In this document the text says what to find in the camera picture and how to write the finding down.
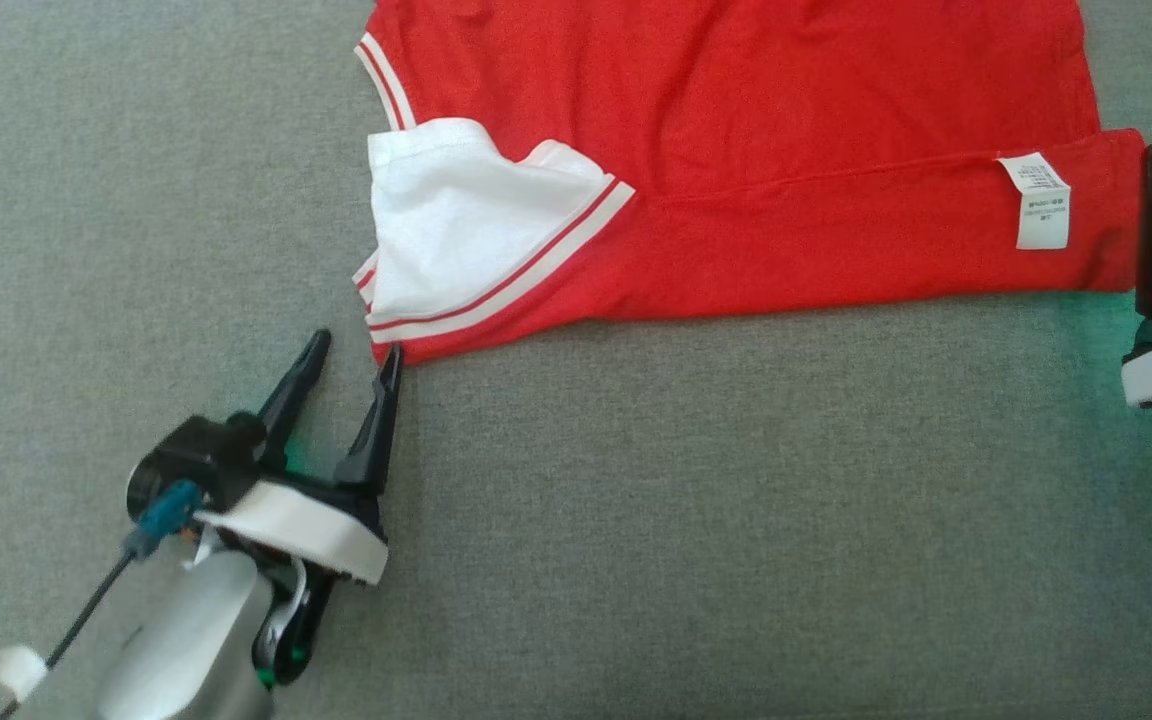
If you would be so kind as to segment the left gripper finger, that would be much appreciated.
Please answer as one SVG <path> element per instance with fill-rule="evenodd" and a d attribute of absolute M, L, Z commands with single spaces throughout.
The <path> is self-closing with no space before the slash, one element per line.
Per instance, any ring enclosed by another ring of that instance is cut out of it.
<path fill-rule="evenodd" d="M 305 409 L 308 393 L 319 381 L 332 346 L 332 332 L 317 329 L 303 346 L 300 356 L 280 378 L 262 406 L 259 418 L 265 429 L 264 442 L 253 457 L 264 468 L 285 470 L 285 447 L 291 439 L 300 414 Z"/>
<path fill-rule="evenodd" d="M 357 487 L 358 491 L 387 488 L 402 374 L 402 347 L 391 344 L 384 363 L 372 378 L 372 402 L 364 424 L 346 456 L 335 465 L 334 482 L 338 486 Z"/>

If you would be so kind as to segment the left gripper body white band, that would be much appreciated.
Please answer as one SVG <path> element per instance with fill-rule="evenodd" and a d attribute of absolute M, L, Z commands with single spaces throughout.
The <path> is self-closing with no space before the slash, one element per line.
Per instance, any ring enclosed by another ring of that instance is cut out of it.
<path fill-rule="evenodd" d="M 257 679 L 289 685 L 314 655 L 317 630 L 338 584 L 376 585 L 387 570 L 381 524 L 385 470 L 338 470 L 328 483 L 296 473 L 230 473 L 197 479 L 195 516 L 218 530 L 257 569 L 283 566 L 291 585 L 275 588 L 252 647 Z"/>

